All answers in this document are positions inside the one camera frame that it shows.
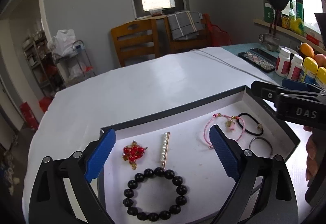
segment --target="teal tablecloth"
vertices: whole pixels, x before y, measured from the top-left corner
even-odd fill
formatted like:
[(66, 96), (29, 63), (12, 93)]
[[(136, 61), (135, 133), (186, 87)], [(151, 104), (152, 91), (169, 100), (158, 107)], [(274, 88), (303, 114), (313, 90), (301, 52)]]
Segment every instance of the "teal tablecloth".
[[(252, 49), (252, 48), (259, 48), (271, 55), (273, 55), (275, 58), (278, 57), (278, 52), (272, 52), (272, 51), (269, 51), (267, 50), (262, 44), (260, 43), (249, 43), (249, 44), (240, 44), (240, 45), (232, 45), (232, 46), (225, 46), (225, 47), (222, 47), (223, 49), (231, 52), (232, 54), (234, 55), (238, 55), (238, 53), (240, 52), (246, 52), (246, 51), (249, 51), (249, 49)], [(274, 71), (273, 72), (270, 72), (270, 73), (265, 73), (268, 77), (270, 77), (271, 79), (273, 79), (274, 81), (276, 81), (280, 86), (282, 86), (282, 81), (284, 79), (284, 77), (280, 77), (278, 76)]]

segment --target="human hand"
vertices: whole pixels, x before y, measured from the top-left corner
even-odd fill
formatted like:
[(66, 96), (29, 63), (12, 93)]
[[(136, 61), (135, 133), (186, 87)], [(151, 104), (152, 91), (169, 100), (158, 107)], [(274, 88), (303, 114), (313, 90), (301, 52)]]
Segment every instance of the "human hand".
[[(308, 126), (304, 127), (305, 131), (312, 131), (312, 129)], [(312, 177), (315, 177), (318, 172), (318, 165), (315, 160), (317, 147), (315, 143), (312, 141), (312, 134), (308, 139), (306, 150), (308, 153), (307, 157), (307, 170), (306, 170), (306, 180), (309, 181)]]

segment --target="table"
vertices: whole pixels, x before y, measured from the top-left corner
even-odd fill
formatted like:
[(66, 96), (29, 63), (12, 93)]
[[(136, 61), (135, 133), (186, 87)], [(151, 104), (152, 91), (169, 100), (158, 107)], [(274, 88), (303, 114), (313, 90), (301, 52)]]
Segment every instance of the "table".
[[(234, 55), (257, 47), (262, 46), (243, 44), (203, 50), (273, 82), (273, 73), (266, 76)], [(30, 146), (22, 199), (25, 219), (28, 219), (30, 194), (43, 157), (67, 158), (97, 140), (102, 127), (161, 112), (238, 86), (250, 87), (257, 77), (230, 68), (200, 51), (193, 51), (112, 70), (58, 92)], [(289, 126), (301, 140), (286, 164), (302, 221), (310, 211), (304, 200), (307, 190), (305, 145), (310, 133), (300, 125), (289, 123)]]

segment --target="wooden chair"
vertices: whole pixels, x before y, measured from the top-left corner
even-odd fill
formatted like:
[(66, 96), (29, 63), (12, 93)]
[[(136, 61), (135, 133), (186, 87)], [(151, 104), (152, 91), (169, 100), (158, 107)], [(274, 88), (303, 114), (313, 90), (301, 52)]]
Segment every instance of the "wooden chair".
[[(151, 35), (145, 35), (148, 30), (152, 31)], [(125, 60), (129, 58), (150, 54), (155, 54), (156, 58), (160, 56), (155, 19), (133, 21), (112, 28), (111, 35), (121, 67), (126, 65)]]
[(207, 23), (210, 22), (210, 18), (209, 15), (205, 16), (203, 16), (203, 19), (201, 20), (202, 24), (205, 25), (205, 28), (199, 31), (199, 35), (196, 39), (192, 40), (173, 40), (169, 20), (167, 16), (164, 17), (164, 24), (167, 32), (167, 37), (169, 39), (171, 53), (176, 53), (177, 51), (182, 49), (206, 48), (211, 45), (210, 33), (207, 28)]

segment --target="smartphone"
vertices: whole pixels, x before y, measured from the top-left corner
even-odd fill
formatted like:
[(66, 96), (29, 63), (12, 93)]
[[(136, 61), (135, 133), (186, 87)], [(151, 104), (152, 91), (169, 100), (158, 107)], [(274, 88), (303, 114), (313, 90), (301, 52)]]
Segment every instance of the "smartphone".
[(252, 51), (253, 53), (258, 54), (259, 56), (261, 56), (262, 58), (268, 60), (269, 62), (271, 62), (273, 65), (276, 65), (276, 61), (278, 60), (277, 58), (275, 58), (274, 56), (272, 56), (271, 54), (268, 54), (267, 52), (259, 49), (259, 48), (252, 48), (250, 49), (250, 51)]
[(239, 53), (238, 56), (264, 72), (272, 72), (275, 70), (275, 65), (255, 53), (242, 52)]

